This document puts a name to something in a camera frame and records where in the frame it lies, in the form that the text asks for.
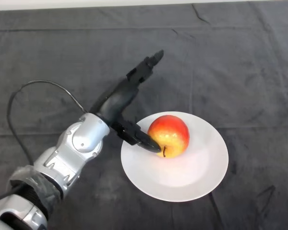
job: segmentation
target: white wall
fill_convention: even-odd
[[[199,2],[245,1],[245,0],[0,0],[0,11],[22,9],[74,8],[94,6],[132,6],[183,4]]]

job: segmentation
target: black cable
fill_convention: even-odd
[[[77,99],[72,95],[72,93],[70,93],[67,89],[65,89],[63,86],[55,83],[55,82],[52,82],[52,81],[49,81],[49,80],[32,80],[32,81],[29,81],[27,84],[24,84],[22,85],[18,90],[16,90],[15,92],[13,92],[10,96],[10,99],[9,99],[9,102],[8,102],[8,107],[7,107],[7,121],[8,121],[8,125],[9,125],[9,128],[13,134],[13,136],[16,138],[18,144],[20,145],[20,147],[23,149],[24,151],[24,154],[25,156],[27,157],[28,161],[29,161],[29,164],[30,165],[33,165],[34,164],[34,161],[33,161],[33,158],[29,152],[29,150],[27,149],[27,147],[23,144],[23,142],[20,140],[19,136],[17,135],[13,125],[12,125],[12,121],[11,121],[11,110],[12,110],[12,104],[13,104],[13,101],[15,99],[15,96],[17,95],[17,93],[19,93],[24,87],[28,86],[28,85],[32,85],[32,84],[35,84],[35,83],[48,83],[48,84],[51,84],[51,85],[55,85],[57,87],[59,87],[60,89],[64,90],[70,97],[71,99],[76,103],[76,105],[81,109],[81,111],[83,113],[87,113],[87,111],[80,105],[80,103],[77,101]],[[23,188],[23,186],[25,186],[25,184],[19,184],[18,186],[12,188],[12,190],[0,195],[0,200],[3,199],[3,198],[6,198],[7,196],[10,196],[12,194],[15,194],[17,193],[20,189]]]

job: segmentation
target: dark gray cloth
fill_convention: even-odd
[[[182,111],[210,122],[229,153],[213,191],[225,229],[288,230],[288,2],[0,12],[0,193],[27,164],[5,119],[13,90],[53,80],[89,108],[160,49],[163,60],[124,115]],[[37,157],[81,112],[40,84],[17,97],[12,114]],[[168,203],[140,192],[122,169],[121,143],[106,137],[49,229],[222,229],[208,196]]]

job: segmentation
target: white plate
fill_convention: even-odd
[[[135,145],[123,142],[121,163],[131,182],[142,192],[165,201],[182,202],[198,199],[214,190],[228,167],[226,144],[208,122],[182,112],[162,112],[138,122],[143,132],[163,115],[182,119],[190,133],[186,151],[165,159]]]

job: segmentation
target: robotic hand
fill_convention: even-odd
[[[101,95],[89,113],[69,126],[56,146],[42,153],[33,166],[14,172],[10,178],[12,188],[22,186],[0,200],[0,230],[46,230],[54,207],[66,197],[85,164],[101,152],[102,139],[110,132],[109,127],[131,145],[161,151],[155,141],[138,125],[126,121],[121,113],[162,57],[163,50],[146,57],[127,78]]]

